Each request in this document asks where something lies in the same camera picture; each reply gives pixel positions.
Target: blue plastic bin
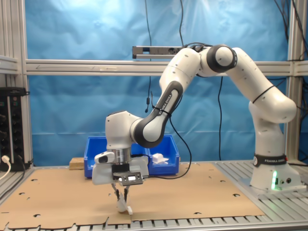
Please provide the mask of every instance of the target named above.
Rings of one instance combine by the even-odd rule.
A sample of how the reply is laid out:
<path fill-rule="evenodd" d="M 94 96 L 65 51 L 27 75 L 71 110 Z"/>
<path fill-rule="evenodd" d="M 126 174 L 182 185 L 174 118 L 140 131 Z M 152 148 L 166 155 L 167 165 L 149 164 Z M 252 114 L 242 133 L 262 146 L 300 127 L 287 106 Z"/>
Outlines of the blue plastic bin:
<path fill-rule="evenodd" d="M 161 153 L 164 158 L 169 158 L 167 165 L 156 165 L 152 161 L 152 155 Z M 172 135 L 165 135 L 161 143 L 149 149 L 149 174 L 152 176 L 175 175 L 179 172 L 180 154 Z"/>
<path fill-rule="evenodd" d="M 97 154 L 105 152 L 107 150 L 106 147 L 106 137 L 88 137 L 84 155 L 85 177 L 92 177 L 92 170 L 95 164 L 94 158 Z M 131 146 L 131 153 L 148 155 L 148 149 L 134 143 Z"/>

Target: white object in bin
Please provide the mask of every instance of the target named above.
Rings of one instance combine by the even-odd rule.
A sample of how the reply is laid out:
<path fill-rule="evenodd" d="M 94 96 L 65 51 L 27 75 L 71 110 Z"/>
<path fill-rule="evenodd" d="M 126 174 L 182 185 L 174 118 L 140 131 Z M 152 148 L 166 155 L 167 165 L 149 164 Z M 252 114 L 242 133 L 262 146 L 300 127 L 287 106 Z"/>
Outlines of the white object in bin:
<path fill-rule="evenodd" d="M 161 153 L 156 153 L 153 156 L 153 163 L 154 164 L 160 164 L 160 165 L 167 165 L 168 162 L 167 160 L 169 160 L 169 158 L 164 158 L 164 156 Z"/>

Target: blue backdrop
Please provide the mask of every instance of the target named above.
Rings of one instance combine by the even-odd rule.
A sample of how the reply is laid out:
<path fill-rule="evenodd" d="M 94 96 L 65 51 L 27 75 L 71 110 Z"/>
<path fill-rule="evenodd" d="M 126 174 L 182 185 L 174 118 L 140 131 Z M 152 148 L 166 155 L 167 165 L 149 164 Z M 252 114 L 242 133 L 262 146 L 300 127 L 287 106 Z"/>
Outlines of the blue backdrop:
<path fill-rule="evenodd" d="M 180 0 L 147 0 L 154 46 L 180 46 Z M 183 0 L 184 43 L 240 47 L 255 61 L 284 61 L 287 42 L 271 0 Z M 26 0 L 29 59 L 132 60 L 149 45 L 142 0 Z M 161 94 L 152 77 L 154 102 Z M 34 163 L 67 165 L 82 156 L 88 136 L 104 136 L 105 117 L 118 110 L 145 117 L 148 77 L 29 76 Z M 193 160 L 218 160 L 220 78 L 195 77 L 173 124 Z M 223 160 L 252 159 L 255 135 L 248 100 L 224 77 L 221 91 Z M 188 151 L 170 124 L 183 161 Z"/>

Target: metal extrusion rail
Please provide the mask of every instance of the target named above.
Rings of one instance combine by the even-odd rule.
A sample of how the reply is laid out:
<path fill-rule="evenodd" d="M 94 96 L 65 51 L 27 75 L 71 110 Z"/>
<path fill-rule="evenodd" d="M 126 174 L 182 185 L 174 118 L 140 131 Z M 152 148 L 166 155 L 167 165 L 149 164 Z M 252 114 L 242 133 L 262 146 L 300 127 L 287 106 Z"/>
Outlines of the metal extrusion rail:
<path fill-rule="evenodd" d="M 192 230 L 192 231 L 212 231 L 212 230 L 308 230 L 308 192 L 306 193 L 285 193 L 283 195 L 272 195 L 261 200 L 256 199 L 238 183 L 240 179 L 247 179 L 252 176 L 252 161 L 219 161 L 212 162 L 223 174 L 232 182 L 264 213 L 264 216 L 227 217 L 227 218 L 201 218 L 201 219 L 172 219 L 172 220 L 149 220 L 135 221 L 130 225 L 88 225 L 76 226 L 58 231 L 94 231 L 94 230 Z M 294 167 L 303 176 L 308 176 L 308 168 Z M 25 179 L 30 176 L 34 168 L 26 173 Z M 0 195 L 12 185 L 21 173 L 10 173 L 6 181 L 0 183 Z M 19 229 L 16 231 L 44 231 L 36 229 Z"/>

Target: cardboard sheet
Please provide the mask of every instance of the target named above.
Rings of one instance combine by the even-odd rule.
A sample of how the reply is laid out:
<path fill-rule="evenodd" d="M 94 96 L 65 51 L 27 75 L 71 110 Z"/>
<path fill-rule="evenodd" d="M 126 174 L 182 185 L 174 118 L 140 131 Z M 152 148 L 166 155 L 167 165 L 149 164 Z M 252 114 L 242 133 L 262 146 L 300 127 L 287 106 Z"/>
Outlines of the cardboard sheet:
<path fill-rule="evenodd" d="M 188 165 L 180 166 L 180 174 Z M 94 186 L 83 171 L 36 170 L 0 206 L 0 230 L 60 229 L 77 225 L 130 224 L 131 220 L 258 216 L 258 209 L 211 163 L 193 164 L 177 180 L 147 179 L 131 186 L 133 215 L 119 214 L 111 185 Z"/>

